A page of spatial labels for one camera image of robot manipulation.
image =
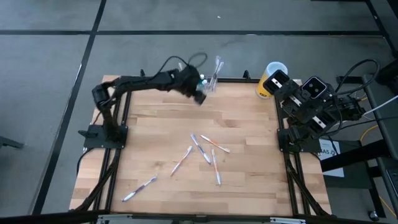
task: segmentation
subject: yellow cable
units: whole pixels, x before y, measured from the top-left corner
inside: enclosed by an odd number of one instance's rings
[[[368,132],[370,132],[372,129],[375,129],[375,128],[377,128],[377,127],[378,127],[378,125],[375,125],[375,126],[369,128],[368,130],[366,130],[366,131],[362,134],[362,136],[361,136],[361,138],[360,138],[359,140],[362,142],[362,140],[363,140],[363,138],[365,137],[365,135],[366,135]]]
[[[363,140],[363,138],[365,137],[365,135],[366,135],[368,132],[370,132],[372,129],[375,129],[375,128],[377,128],[377,127],[378,127],[378,125],[375,125],[375,126],[373,126],[373,127],[370,127],[368,130],[366,130],[366,131],[362,134],[360,141],[362,142],[362,140]],[[387,202],[386,202],[380,195],[379,195],[379,198],[380,198],[381,202],[384,204],[384,206],[386,206],[386,208],[391,212],[391,214],[392,214],[395,218],[397,218],[397,215],[396,215],[395,212],[390,208],[390,206],[388,206]]]
[[[383,199],[382,197],[380,197],[380,195],[379,195],[379,198],[380,198],[381,202],[387,207],[387,209],[390,210],[390,212],[392,213],[392,215],[393,215],[395,218],[397,218],[397,215],[395,214],[395,212],[390,208],[390,206],[388,206],[388,204],[384,201],[384,199]]]

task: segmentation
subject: wooden tabletop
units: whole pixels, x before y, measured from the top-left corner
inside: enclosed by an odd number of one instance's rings
[[[103,81],[116,77],[105,76]],[[286,170],[276,135],[275,101],[260,99],[256,87],[252,83],[219,83],[201,106],[176,91],[133,92],[128,139],[121,152],[111,211],[291,216]],[[217,185],[213,165],[206,163],[191,134],[210,157],[211,148],[215,149],[221,185]],[[231,153],[213,147],[201,134]],[[194,150],[170,178],[188,146]],[[103,156],[104,149],[94,149],[81,161],[70,208],[79,206],[93,190]],[[306,186],[330,212],[318,159],[303,153],[301,161]],[[155,174],[155,182],[122,202]],[[106,185],[100,208],[104,207],[107,189]],[[298,189],[296,194],[302,212]]]

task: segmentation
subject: label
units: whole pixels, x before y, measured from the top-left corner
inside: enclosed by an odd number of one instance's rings
[[[319,156],[320,160],[324,160],[336,155],[333,146],[331,145],[331,141],[325,139],[319,139],[319,144],[321,146],[321,153]],[[336,151],[340,154],[340,145],[338,142],[333,141],[333,144],[336,147]],[[344,177],[344,170],[343,168],[337,168],[334,170],[329,170],[323,173],[323,175],[329,175],[332,177]]]

